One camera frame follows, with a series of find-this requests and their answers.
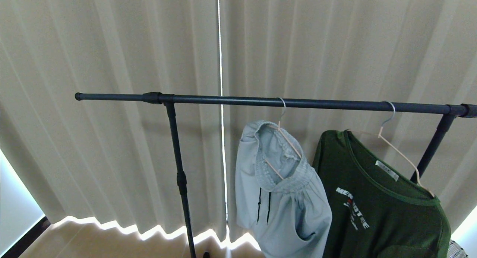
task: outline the drawstring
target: drawstring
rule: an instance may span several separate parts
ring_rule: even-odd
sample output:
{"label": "drawstring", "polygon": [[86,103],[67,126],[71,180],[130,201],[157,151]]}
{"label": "drawstring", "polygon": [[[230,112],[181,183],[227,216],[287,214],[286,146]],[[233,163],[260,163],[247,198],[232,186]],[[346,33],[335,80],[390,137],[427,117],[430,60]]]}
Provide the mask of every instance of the drawstring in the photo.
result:
{"label": "drawstring", "polygon": [[[259,210],[257,211],[257,224],[259,223],[260,218],[260,204],[262,204],[262,188],[260,187],[260,194],[259,194]],[[269,210],[267,212],[267,224],[270,217],[270,204],[271,204],[271,192],[269,192]]]}
{"label": "drawstring", "polygon": [[269,192],[269,212],[267,213],[267,224],[268,224],[268,217],[270,216],[270,202],[271,202],[271,192]]}
{"label": "drawstring", "polygon": [[260,204],[262,204],[262,188],[260,187],[260,194],[259,194],[259,212],[257,212],[257,224],[259,223],[260,217]]}

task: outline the green shirt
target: green shirt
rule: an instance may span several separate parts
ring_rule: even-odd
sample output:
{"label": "green shirt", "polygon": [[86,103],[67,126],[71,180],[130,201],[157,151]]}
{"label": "green shirt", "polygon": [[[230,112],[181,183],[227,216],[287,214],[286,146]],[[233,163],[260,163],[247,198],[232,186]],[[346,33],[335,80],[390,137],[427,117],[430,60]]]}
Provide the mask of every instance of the green shirt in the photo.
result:
{"label": "green shirt", "polygon": [[333,216],[323,257],[446,258],[450,226],[438,198],[351,132],[324,132],[313,167]]}

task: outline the beige curtain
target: beige curtain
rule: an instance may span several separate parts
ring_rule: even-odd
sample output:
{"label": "beige curtain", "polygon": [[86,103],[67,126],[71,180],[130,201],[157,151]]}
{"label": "beige curtain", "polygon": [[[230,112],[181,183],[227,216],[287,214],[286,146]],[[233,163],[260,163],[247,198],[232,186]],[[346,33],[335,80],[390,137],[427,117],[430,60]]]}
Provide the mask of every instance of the beige curtain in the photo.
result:
{"label": "beige curtain", "polygon": [[[477,103],[477,0],[220,0],[224,95]],[[230,236],[235,154],[243,126],[278,121],[280,108],[225,107]],[[283,127],[312,161],[321,133],[377,132],[388,112],[288,109]],[[384,135],[418,163],[440,116],[400,114]],[[477,205],[477,121],[457,119],[422,178],[455,229]],[[413,170],[368,136],[397,170]]]}
{"label": "beige curtain", "polygon": [[[46,216],[184,226],[165,108],[219,95],[217,0],[0,0],[1,148]],[[225,238],[220,107],[177,105],[192,225]]]}

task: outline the black baseboard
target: black baseboard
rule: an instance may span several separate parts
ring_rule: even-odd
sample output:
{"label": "black baseboard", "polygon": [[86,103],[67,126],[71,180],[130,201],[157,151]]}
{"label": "black baseboard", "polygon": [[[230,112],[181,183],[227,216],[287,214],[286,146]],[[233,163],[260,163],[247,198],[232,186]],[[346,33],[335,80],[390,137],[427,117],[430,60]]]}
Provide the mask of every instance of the black baseboard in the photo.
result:
{"label": "black baseboard", "polygon": [[50,221],[43,217],[39,222],[37,222],[22,238],[20,238],[15,245],[13,245],[1,258],[17,258],[19,257],[30,245],[35,241],[41,233],[43,233],[48,226],[50,226]]}

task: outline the black metal clothes rack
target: black metal clothes rack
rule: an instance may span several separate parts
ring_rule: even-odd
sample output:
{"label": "black metal clothes rack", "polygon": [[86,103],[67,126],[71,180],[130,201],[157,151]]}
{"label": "black metal clothes rack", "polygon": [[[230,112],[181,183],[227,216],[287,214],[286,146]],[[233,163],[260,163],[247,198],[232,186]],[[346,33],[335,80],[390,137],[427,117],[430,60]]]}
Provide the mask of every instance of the black metal clothes rack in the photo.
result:
{"label": "black metal clothes rack", "polygon": [[[172,145],[177,165],[177,185],[182,199],[184,209],[184,219],[189,239],[189,248],[192,258],[196,258],[192,226],[190,222],[189,201],[187,198],[186,174],[182,168],[182,158],[180,153],[179,134],[177,132],[175,103],[201,103],[201,104],[228,104],[228,105],[251,105],[251,106],[272,106],[283,107],[279,98],[258,98],[258,97],[225,97],[225,96],[198,96],[198,95],[171,95],[160,92],[148,92],[142,95],[118,95],[103,93],[76,93],[75,98],[82,100],[101,101],[137,101],[152,104],[163,104],[167,110],[170,129],[172,133]],[[341,110],[364,110],[364,111],[393,111],[392,106],[387,102],[363,102],[363,101],[335,101],[335,100],[306,100],[306,99],[283,99],[287,107],[295,108],[321,108],[321,109],[341,109]],[[417,165],[419,173],[422,175],[429,165],[432,157],[436,153],[444,135],[449,130],[456,117],[475,118],[477,117],[477,105],[473,104],[422,104],[394,102],[396,112],[415,112],[425,114],[441,114],[442,118],[437,126],[436,132],[429,143],[421,161]],[[416,173],[411,180],[416,182]]]}

